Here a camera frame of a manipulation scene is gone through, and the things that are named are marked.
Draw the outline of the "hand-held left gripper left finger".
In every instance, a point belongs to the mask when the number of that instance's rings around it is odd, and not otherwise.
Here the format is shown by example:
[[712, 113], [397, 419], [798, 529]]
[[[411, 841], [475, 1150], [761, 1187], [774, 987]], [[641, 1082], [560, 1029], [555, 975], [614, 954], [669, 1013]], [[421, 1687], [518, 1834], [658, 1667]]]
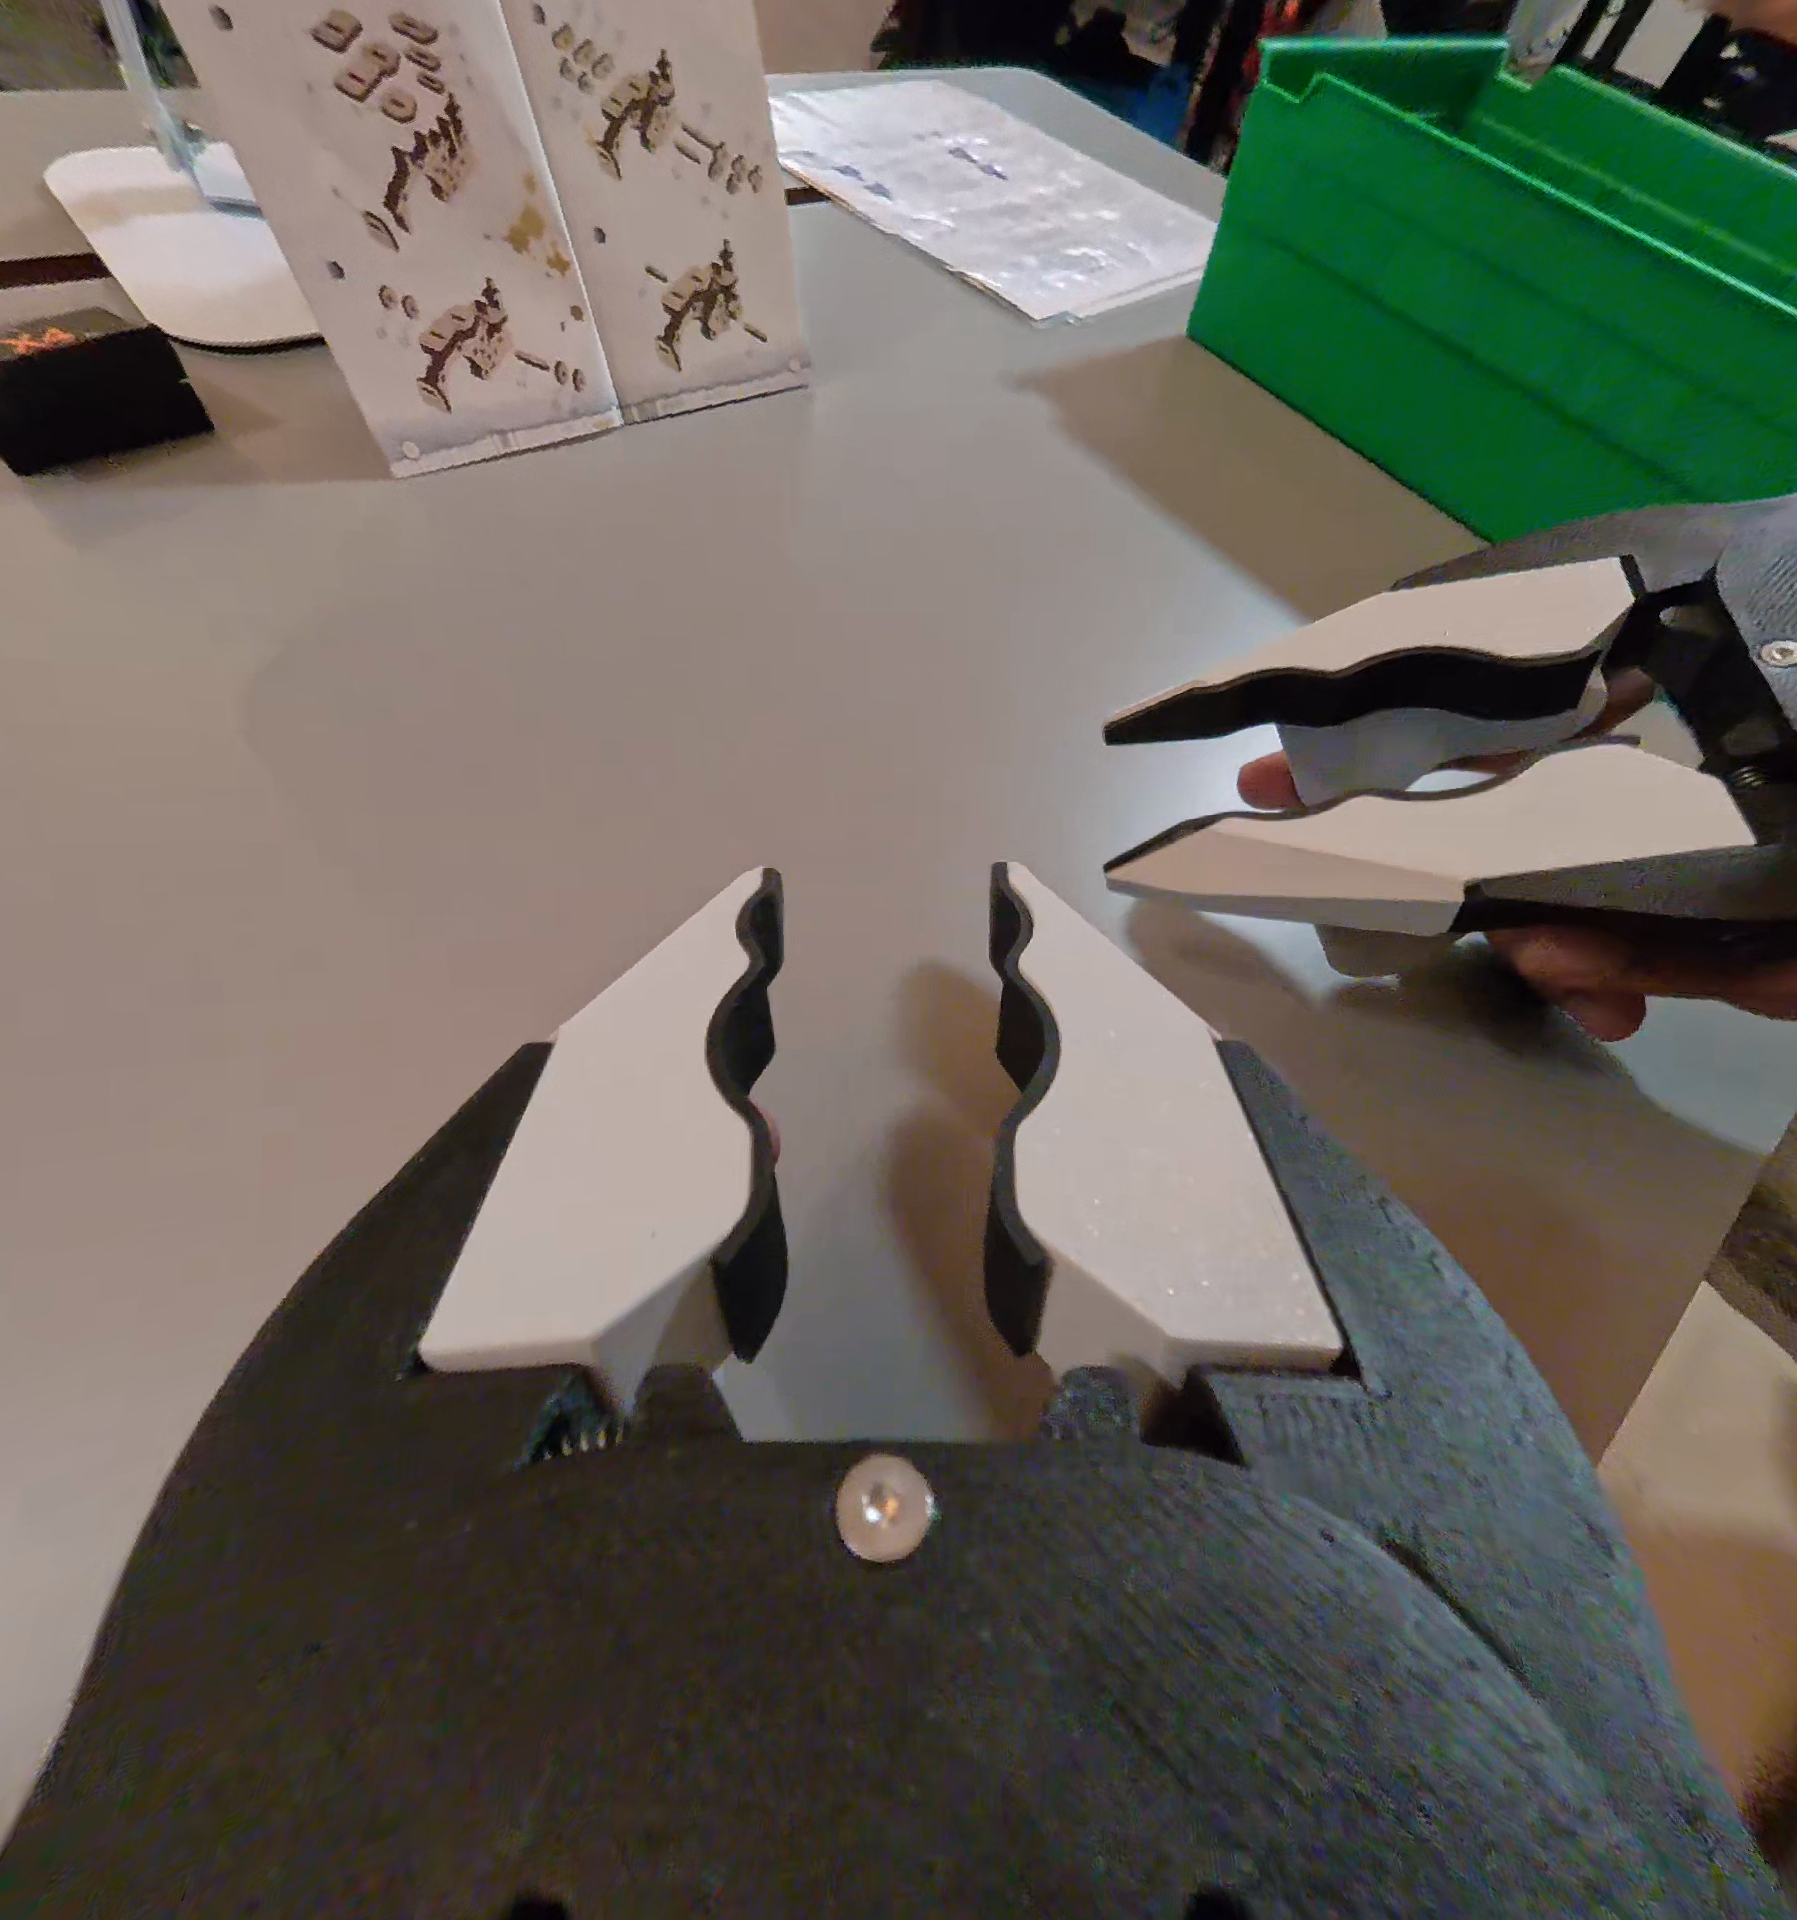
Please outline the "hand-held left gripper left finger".
[[665, 1364], [755, 1360], [787, 1294], [770, 1126], [774, 869], [738, 875], [567, 1017], [420, 1336], [440, 1376], [575, 1368], [627, 1414]]

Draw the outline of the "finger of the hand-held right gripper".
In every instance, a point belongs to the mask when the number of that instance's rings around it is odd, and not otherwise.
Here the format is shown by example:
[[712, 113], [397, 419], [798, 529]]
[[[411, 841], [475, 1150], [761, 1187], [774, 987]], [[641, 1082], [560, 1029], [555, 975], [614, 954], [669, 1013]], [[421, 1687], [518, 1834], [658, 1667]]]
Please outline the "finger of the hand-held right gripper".
[[1114, 713], [1102, 739], [1270, 724], [1298, 807], [1403, 793], [1459, 761], [1581, 734], [1605, 707], [1605, 651], [1642, 595], [1628, 557], [1390, 588]]
[[1628, 743], [1558, 747], [1466, 788], [1366, 793], [1172, 826], [1102, 870], [1131, 899], [1309, 925], [1343, 977], [1412, 973], [1459, 942], [1471, 890], [1756, 849], [1731, 789]]

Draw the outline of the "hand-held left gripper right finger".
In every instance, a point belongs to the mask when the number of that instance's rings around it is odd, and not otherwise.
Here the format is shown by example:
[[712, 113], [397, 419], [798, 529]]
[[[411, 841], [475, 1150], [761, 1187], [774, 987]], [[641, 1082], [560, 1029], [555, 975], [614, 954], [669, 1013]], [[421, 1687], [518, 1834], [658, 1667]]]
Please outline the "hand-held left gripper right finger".
[[994, 1057], [985, 1307], [1054, 1379], [1331, 1379], [1342, 1323], [1221, 1037], [1024, 862], [989, 877]]

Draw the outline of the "person's right hand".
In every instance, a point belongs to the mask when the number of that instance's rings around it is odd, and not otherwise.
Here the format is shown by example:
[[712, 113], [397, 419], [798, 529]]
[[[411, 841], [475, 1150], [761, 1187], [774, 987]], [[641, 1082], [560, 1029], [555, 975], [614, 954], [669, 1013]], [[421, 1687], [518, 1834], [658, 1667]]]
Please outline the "person's right hand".
[[1581, 927], [1500, 929], [1488, 944], [1536, 995], [1604, 1042], [1634, 1034], [1654, 998], [1710, 1000], [1797, 1022], [1797, 957], [1770, 967], [1715, 964]]

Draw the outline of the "green plastic bin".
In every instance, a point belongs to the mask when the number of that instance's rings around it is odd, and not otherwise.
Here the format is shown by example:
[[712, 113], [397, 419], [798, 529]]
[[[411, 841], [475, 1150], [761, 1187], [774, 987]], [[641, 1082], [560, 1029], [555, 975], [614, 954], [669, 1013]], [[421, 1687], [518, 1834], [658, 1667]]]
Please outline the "green plastic bin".
[[1188, 337], [1486, 541], [1797, 493], [1797, 167], [1490, 38], [1273, 38]]

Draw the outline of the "crinkled clear plastic sheet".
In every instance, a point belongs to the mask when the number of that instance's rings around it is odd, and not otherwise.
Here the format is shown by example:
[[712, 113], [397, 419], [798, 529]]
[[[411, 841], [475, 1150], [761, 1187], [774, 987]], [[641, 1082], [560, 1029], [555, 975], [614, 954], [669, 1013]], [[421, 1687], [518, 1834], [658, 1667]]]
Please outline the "crinkled clear plastic sheet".
[[1193, 286], [1218, 221], [941, 78], [770, 99], [782, 163], [1035, 324]]

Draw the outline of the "person's beige trousers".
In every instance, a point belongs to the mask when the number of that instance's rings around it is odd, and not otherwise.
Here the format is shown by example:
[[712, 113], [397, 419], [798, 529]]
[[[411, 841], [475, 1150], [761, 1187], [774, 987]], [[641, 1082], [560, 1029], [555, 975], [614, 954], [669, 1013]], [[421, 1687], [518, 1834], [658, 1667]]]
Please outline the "person's beige trousers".
[[1599, 1466], [1743, 1811], [1797, 1789], [1797, 1359], [1701, 1283]]

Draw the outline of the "small black box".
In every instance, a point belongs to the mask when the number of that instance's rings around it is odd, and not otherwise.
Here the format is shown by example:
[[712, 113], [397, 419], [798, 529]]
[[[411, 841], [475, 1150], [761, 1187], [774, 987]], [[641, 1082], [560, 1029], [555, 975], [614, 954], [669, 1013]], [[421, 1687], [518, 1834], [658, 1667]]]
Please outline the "small black box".
[[0, 327], [0, 461], [35, 476], [214, 434], [170, 339], [106, 307]]

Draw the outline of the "printed assembly instruction booklet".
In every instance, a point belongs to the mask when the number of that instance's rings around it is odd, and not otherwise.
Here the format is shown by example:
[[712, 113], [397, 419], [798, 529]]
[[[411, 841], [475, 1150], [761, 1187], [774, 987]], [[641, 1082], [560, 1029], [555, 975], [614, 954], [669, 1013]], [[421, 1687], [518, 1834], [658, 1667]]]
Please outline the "printed assembly instruction booklet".
[[807, 384], [755, 3], [163, 12], [391, 473]]

